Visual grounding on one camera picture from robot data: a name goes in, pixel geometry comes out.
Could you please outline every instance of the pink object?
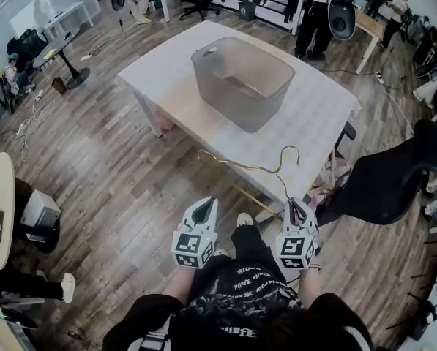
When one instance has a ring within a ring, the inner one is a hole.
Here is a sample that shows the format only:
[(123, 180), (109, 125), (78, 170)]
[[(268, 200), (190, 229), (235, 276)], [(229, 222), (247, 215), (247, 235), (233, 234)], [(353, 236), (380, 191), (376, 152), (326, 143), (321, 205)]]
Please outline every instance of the pink object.
[(156, 112), (156, 111), (154, 112), (154, 116), (156, 117), (158, 124), (160, 125), (161, 131), (169, 132), (173, 129), (174, 122), (172, 122), (172, 120), (166, 118), (160, 112)]

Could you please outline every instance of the paper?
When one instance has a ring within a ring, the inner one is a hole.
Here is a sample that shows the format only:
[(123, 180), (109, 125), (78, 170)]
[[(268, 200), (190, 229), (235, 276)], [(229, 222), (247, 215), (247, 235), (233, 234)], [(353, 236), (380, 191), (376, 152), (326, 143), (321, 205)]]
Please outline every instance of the paper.
[(56, 50), (50, 50), (49, 52), (46, 53), (46, 55), (44, 56), (44, 59), (50, 59), (57, 51)]

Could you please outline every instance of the black pants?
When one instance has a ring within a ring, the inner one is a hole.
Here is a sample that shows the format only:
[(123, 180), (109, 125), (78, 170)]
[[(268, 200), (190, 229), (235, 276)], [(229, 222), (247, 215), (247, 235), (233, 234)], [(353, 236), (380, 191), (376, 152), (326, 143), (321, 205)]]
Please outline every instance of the black pants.
[(384, 32), (384, 38), (382, 40), (382, 45), (387, 48), (389, 46), (389, 42), (391, 41), (392, 35), (394, 35), (397, 31), (400, 30), (402, 26), (401, 22), (397, 22), (396, 20), (390, 19), (387, 26), (386, 31)]
[(306, 0), (306, 4), (307, 7), (305, 9), (305, 15), (303, 16), (303, 23), (294, 50), (296, 56), (304, 56), (306, 54), (307, 47), (311, 44), (316, 29), (318, 32), (315, 35), (315, 44), (313, 47), (313, 53), (315, 55), (323, 53), (333, 37), (329, 27), (327, 3)]
[(378, 11), (381, 6), (377, 4), (371, 4), (369, 8), (367, 8), (366, 14), (370, 17), (376, 18), (378, 16)]
[(0, 295), (2, 292), (60, 301), (64, 297), (64, 291), (58, 282), (47, 282), (41, 276), (24, 274), (12, 268), (0, 271)]
[[(236, 260), (259, 263), (272, 272), (275, 279), (285, 282), (278, 264), (275, 262), (270, 248), (262, 241), (259, 230), (254, 225), (242, 225), (234, 230), (231, 236), (236, 248)], [(219, 275), (220, 270), (233, 260), (224, 255), (212, 256), (203, 269), (197, 270), (190, 289), (189, 300), (200, 295), (203, 289), (211, 284)]]

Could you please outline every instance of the translucent storage bin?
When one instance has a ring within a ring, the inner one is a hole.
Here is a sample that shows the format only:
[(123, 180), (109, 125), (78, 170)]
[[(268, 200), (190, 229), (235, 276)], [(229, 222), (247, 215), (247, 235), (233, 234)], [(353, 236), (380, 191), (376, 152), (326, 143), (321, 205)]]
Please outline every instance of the translucent storage bin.
[(235, 37), (192, 55), (201, 98), (246, 132), (256, 132), (282, 105), (294, 69)]

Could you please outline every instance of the black t-shirt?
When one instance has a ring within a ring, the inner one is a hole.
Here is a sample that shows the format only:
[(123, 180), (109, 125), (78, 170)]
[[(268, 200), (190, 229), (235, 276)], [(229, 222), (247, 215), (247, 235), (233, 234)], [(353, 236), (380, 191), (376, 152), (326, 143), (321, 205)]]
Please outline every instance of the black t-shirt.
[[(140, 297), (108, 332), (103, 350), (137, 351), (141, 339), (148, 332), (159, 331), (167, 321), (159, 332), (167, 334), (173, 351), (262, 350), (264, 324), (291, 311), (302, 312), (302, 304), (290, 287), (257, 263), (234, 262), (186, 308), (167, 295)], [(348, 340), (337, 347), (345, 351), (370, 348), (366, 327), (336, 295), (321, 295), (307, 311), (331, 324), (330, 333), (338, 329), (343, 336), (337, 339)], [(360, 342), (368, 346), (358, 346)]]

